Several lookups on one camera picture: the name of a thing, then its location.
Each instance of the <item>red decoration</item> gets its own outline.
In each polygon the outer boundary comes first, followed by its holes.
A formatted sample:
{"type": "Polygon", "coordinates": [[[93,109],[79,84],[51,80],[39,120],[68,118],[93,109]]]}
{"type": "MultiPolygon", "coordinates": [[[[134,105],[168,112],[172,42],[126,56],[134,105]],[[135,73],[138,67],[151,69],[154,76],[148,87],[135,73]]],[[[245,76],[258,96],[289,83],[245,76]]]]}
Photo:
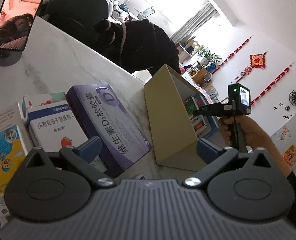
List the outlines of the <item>red decoration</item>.
{"type": "Polygon", "coordinates": [[[250,66],[253,68],[265,68],[266,67],[266,58],[264,54],[256,54],[256,55],[250,55],[250,66]]]}
{"type": "Polygon", "coordinates": [[[253,105],[254,102],[259,100],[261,97],[263,97],[271,89],[271,87],[274,84],[276,84],[286,73],[288,73],[292,65],[293,63],[289,67],[287,67],[279,76],[277,76],[277,78],[273,82],[271,82],[271,84],[264,91],[262,91],[259,96],[257,96],[254,100],[252,100],[251,105],[253,105]]]}
{"type": "Polygon", "coordinates": [[[219,64],[219,65],[217,65],[216,66],[216,69],[215,69],[215,71],[213,72],[213,73],[215,73],[219,68],[221,68],[223,65],[225,65],[227,62],[228,62],[228,60],[229,59],[231,59],[239,50],[241,50],[242,49],[242,47],[244,46],[244,45],[246,45],[249,41],[250,41],[250,39],[252,38],[253,36],[251,36],[250,38],[248,38],[248,39],[246,39],[245,41],[244,41],[244,43],[243,44],[241,44],[239,47],[238,47],[238,49],[236,49],[233,53],[231,53],[231,54],[229,54],[229,56],[221,63],[221,64],[219,64]]]}
{"type": "Polygon", "coordinates": [[[245,75],[249,75],[252,71],[252,68],[265,68],[266,67],[266,58],[264,54],[256,54],[256,55],[250,55],[250,67],[246,67],[234,80],[232,83],[236,83],[243,79],[245,75]]]}

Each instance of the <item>colorful box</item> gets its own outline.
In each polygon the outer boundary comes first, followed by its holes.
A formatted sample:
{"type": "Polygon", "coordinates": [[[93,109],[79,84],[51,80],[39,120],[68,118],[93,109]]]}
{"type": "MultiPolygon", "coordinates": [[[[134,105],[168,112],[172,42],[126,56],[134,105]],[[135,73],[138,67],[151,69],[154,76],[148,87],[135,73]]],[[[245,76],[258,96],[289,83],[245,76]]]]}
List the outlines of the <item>colorful box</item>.
{"type": "MultiPolygon", "coordinates": [[[[206,97],[203,94],[198,93],[194,96],[194,98],[196,100],[198,107],[207,105],[206,102],[208,100],[206,99],[206,97]]],[[[205,133],[204,131],[200,131],[196,134],[197,134],[197,138],[208,139],[219,131],[220,126],[219,126],[219,122],[218,122],[218,119],[216,116],[204,116],[203,118],[204,118],[205,122],[208,122],[210,130],[208,130],[207,133],[205,133]]]]}
{"type": "Polygon", "coordinates": [[[28,154],[17,125],[0,132],[0,228],[10,216],[4,201],[6,185],[28,154]]]}
{"type": "Polygon", "coordinates": [[[193,96],[189,96],[188,98],[186,98],[186,100],[184,101],[184,105],[190,118],[193,116],[192,112],[198,110],[198,105],[193,96]]]}
{"type": "Polygon", "coordinates": [[[87,141],[65,100],[28,108],[27,124],[34,145],[45,152],[58,152],[62,147],[77,147],[87,141]]]}
{"type": "Polygon", "coordinates": [[[26,130],[24,115],[18,102],[0,111],[0,132],[13,125],[18,125],[25,146],[30,151],[33,143],[26,130]]]}
{"type": "Polygon", "coordinates": [[[22,104],[24,117],[26,117],[27,108],[48,105],[62,100],[66,100],[64,92],[24,96],[22,104]]]}
{"type": "Polygon", "coordinates": [[[88,138],[103,140],[105,172],[117,177],[152,149],[108,84],[73,86],[67,100],[88,138]]]}

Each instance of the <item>metal screw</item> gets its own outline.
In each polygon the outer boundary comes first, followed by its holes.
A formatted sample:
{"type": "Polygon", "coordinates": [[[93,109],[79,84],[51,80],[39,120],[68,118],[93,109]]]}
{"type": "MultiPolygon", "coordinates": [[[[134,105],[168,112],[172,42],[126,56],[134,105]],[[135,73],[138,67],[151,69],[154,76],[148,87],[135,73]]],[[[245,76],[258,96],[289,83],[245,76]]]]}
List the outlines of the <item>metal screw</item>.
{"type": "Polygon", "coordinates": [[[109,187],[112,184],[114,184],[114,182],[110,178],[101,178],[101,179],[98,180],[98,184],[103,186],[103,187],[109,187]]]}
{"type": "Polygon", "coordinates": [[[201,180],[198,178],[192,177],[192,178],[185,179],[185,184],[191,187],[196,187],[200,185],[200,183],[201,183],[201,180]]]}

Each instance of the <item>potted plant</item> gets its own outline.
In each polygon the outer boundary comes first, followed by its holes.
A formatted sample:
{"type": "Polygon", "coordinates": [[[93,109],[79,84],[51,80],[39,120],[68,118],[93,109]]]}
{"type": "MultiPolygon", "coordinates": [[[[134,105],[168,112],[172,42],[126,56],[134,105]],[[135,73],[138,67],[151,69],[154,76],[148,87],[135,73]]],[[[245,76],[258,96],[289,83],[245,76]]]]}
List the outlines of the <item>potted plant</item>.
{"type": "Polygon", "coordinates": [[[197,49],[198,57],[203,57],[200,61],[203,65],[207,66],[209,62],[211,63],[218,63],[221,61],[221,57],[216,55],[215,53],[211,53],[210,49],[205,46],[201,46],[197,49]]]}

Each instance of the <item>purple medicine box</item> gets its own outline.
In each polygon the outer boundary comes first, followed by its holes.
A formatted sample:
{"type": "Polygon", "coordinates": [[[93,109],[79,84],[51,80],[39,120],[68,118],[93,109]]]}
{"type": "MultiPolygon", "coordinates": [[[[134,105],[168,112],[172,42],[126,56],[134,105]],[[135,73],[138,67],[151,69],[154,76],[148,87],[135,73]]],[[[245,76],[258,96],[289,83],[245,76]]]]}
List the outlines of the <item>purple medicine box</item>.
{"type": "Polygon", "coordinates": [[[108,176],[117,177],[152,149],[109,84],[73,86],[66,97],[86,136],[101,137],[99,170],[108,176]]]}

